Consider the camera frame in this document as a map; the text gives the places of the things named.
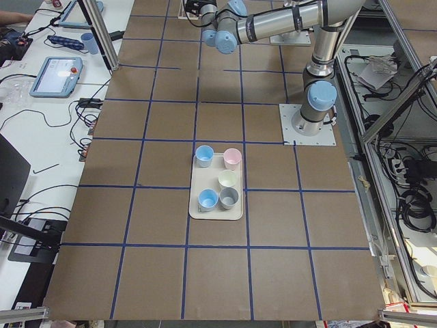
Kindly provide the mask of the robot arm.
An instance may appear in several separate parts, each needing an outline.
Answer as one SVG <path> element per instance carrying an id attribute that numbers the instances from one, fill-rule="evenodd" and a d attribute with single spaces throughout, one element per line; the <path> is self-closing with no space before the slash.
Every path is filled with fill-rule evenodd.
<path id="1" fill-rule="evenodd" d="M 328 83 L 333 75 L 336 43 L 344 20 L 329 1 L 284 1 L 279 8 L 249 14 L 243 1 L 182 1 L 187 18 L 199 18 L 201 39 L 220 53 L 230 54 L 241 44 L 267 39 L 272 45 L 312 46 L 311 59 L 303 71 L 305 101 L 292 122 L 298 133 L 315 135 L 333 107 L 337 90 Z"/>

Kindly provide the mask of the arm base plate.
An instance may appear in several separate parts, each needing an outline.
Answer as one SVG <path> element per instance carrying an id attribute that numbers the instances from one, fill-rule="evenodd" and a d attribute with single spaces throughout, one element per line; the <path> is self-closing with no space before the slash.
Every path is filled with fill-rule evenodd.
<path id="1" fill-rule="evenodd" d="M 301 104 L 279 104 L 283 143 L 290 146 L 336 146 L 332 124 L 306 122 Z"/>
<path id="2" fill-rule="evenodd" d="M 293 31 L 271 36 L 270 44 L 286 46 L 310 46 L 311 39 L 308 31 Z"/>

